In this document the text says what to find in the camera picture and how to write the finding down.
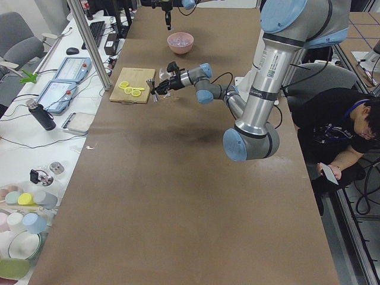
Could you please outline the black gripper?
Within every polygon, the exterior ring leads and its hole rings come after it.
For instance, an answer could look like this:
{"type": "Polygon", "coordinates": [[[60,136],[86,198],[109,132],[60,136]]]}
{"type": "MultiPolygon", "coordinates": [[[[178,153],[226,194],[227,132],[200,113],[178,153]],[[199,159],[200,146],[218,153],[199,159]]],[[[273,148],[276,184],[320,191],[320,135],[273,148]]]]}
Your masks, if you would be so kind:
{"type": "MultiPolygon", "coordinates": [[[[165,12],[165,23],[168,30],[172,29],[171,11],[165,12]]],[[[153,94],[166,95],[169,90],[179,90],[182,88],[181,76],[175,75],[162,81],[159,85],[155,86],[153,94]]]]}

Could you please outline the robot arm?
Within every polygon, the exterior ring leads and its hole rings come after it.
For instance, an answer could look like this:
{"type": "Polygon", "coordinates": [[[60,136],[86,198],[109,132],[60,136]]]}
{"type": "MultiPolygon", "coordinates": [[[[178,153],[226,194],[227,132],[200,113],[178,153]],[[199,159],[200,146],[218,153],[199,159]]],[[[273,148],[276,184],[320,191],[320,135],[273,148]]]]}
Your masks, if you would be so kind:
{"type": "Polygon", "coordinates": [[[151,7],[155,9],[160,7],[164,12],[164,19],[168,31],[172,29],[172,10],[177,8],[180,14],[183,16],[190,16],[196,9],[196,7],[202,3],[201,0],[142,0],[140,1],[143,7],[151,7]]]}
{"type": "Polygon", "coordinates": [[[278,150],[280,138],[268,118],[295,53],[342,42],[348,34],[350,6],[350,1],[266,1],[260,18],[264,50],[246,100],[237,87],[210,83],[207,63],[184,70],[171,62],[167,70],[174,75],[152,86],[151,93],[194,86],[199,103],[224,101],[236,118],[234,127],[223,135],[229,159],[270,157],[278,150]]]}

